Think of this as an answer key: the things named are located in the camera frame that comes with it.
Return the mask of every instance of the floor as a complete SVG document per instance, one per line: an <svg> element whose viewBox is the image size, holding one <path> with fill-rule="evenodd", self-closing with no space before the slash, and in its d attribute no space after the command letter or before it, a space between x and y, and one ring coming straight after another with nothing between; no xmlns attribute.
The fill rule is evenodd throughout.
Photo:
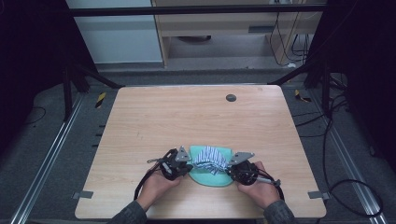
<svg viewBox="0 0 396 224"><path fill-rule="evenodd" d="M276 80L301 62L279 65L272 57L272 51L263 35L212 36L209 41L195 41L174 38L166 67L138 66L128 71L102 70L103 76L127 86L135 85L200 85L200 84L265 84ZM346 78L334 74L347 84ZM300 75L282 86L285 98L296 124L301 124L320 115L320 86L306 90L302 85L304 75ZM49 163L46 178L34 186L38 193L32 194L32 207L26 208L28 223L82 223L74 216L77 200L74 192L82 190L90 170L103 125L106 124L117 90L111 90L91 78L89 93L74 91L75 102L80 100L78 114L70 124L65 139L57 139L63 127L63 90L55 86L43 91L35 98L35 108L19 136L11 144L12 150L0 167L0 223L8 223L22 200L29 196L29 188L43 161L46 161L54 140L60 150L51 154L55 159ZM296 90L303 98L296 98ZM101 92L106 99L100 108L95 108ZM335 98L341 92L332 90ZM325 118L315 119L297 127L305 153L313 170L319 189L326 192L328 187L323 175L323 154L326 160L326 174L329 182L345 178L358 178L372 186L384 201L382 217L367 218L357 216L341 206L335 199L326 202L328 214L320 223L396 223L396 175L385 160L370 156L369 146L361 133L359 124L343 105L334 110L333 126L323 148L326 129ZM347 205L364 212L373 208L373 199L366 188L357 185L343 185L334 192ZM301 223L316 223L316 219L303 218Z"/></svg>

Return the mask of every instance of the teal cloth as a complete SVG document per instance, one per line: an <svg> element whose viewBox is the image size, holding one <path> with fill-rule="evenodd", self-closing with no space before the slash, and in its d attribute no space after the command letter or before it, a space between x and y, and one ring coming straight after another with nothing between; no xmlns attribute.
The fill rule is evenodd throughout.
<svg viewBox="0 0 396 224"><path fill-rule="evenodd" d="M190 156L193 161L195 157L204 149L206 146L190 146ZM216 147L216 149L224 156L227 161L230 161L233 157L233 152L227 147ZM209 186L209 187L226 187L233 183L233 180L225 173L218 172L212 175L206 169L193 168L190 171L191 178L198 184Z"/></svg>

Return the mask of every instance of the hand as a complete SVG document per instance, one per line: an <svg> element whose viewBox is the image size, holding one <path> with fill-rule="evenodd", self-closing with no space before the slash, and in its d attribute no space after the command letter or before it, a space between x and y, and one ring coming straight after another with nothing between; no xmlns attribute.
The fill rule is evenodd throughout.
<svg viewBox="0 0 396 224"><path fill-rule="evenodd" d="M254 164L260 170L265 170L261 161L256 161ZM262 209L280 200L274 185L262 183L260 181L256 181L250 186L242 185L236 181L235 183L239 191L246 193Z"/></svg>
<svg viewBox="0 0 396 224"><path fill-rule="evenodd" d="M146 180L136 201L142 206L143 210L147 212L166 191L179 185L182 178L183 176L179 176L173 181L168 180L163 176L161 171L156 171Z"/></svg>

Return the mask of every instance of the fabric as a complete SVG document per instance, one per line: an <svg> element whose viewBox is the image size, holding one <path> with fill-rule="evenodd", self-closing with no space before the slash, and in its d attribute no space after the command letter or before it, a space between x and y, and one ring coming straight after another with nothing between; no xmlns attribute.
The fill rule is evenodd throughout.
<svg viewBox="0 0 396 224"><path fill-rule="evenodd" d="M209 187L225 187L233 180L224 173L233 152L227 147L190 146L191 164L189 175L198 184Z"/></svg>
<svg viewBox="0 0 396 224"><path fill-rule="evenodd" d="M271 203L264 210L265 219L270 224L296 224L298 221L294 217L294 214L286 205L285 201L279 200Z"/></svg>
<svg viewBox="0 0 396 224"><path fill-rule="evenodd" d="M137 201L133 201L116 214L107 224L143 224L146 223L147 219L142 206Z"/></svg>

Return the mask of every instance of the gray floor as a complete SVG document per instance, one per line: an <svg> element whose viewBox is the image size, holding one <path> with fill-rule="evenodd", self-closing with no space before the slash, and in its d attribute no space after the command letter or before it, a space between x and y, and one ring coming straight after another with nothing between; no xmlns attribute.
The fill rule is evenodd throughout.
<svg viewBox="0 0 396 224"><path fill-rule="evenodd" d="M169 64L166 68L144 69L137 67L129 71L103 71L103 75L124 85L185 85L185 84L231 84L231 83L266 83L286 75L291 68L275 63L264 36L212 36L208 42L188 43L175 38L172 41ZM310 120L319 115L320 110L314 103L297 100L295 90L300 90L303 97L312 99L320 89L305 90L301 81L304 76L294 78L283 86L283 92L292 115L316 112L293 117L296 124ZM97 144L103 132L101 125L106 124L117 91L90 79L89 93L82 94L83 101L76 121L73 123L64 141L56 162L51 167L48 179L36 199L29 216L37 223L67 223L78 221L74 215L77 200L71 198L73 192L83 188L88 175ZM105 91L106 98L101 108L96 109L98 95ZM332 96L339 91L332 91ZM79 94L74 92L74 99ZM2 161L0 172L0 219L7 223L18 208L28 191L35 174L46 158L56 134L59 132L64 115L62 86L43 91L35 98L35 106L45 108L45 116L39 121L25 125L11 144L9 157ZM44 115L44 110L32 110L28 121ZM396 223L396 175L390 170L386 161L371 157L369 146L365 141L359 125L353 115L347 112L347 106L334 112L333 129L336 130L347 148L352 161L360 170L364 180L370 184L384 200L384 217L388 223ZM319 189L326 191L322 172L323 137L304 137L321 134L325 122L318 119L297 128L311 165ZM331 184L348 178L348 171L334 141L329 137L326 145L327 174ZM347 204L364 211L361 199L352 185L341 186L335 192ZM347 211L336 200L327 201L327 215L321 223L372 223L365 217L359 217ZM315 219L301 219L302 223L315 223Z"/></svg>

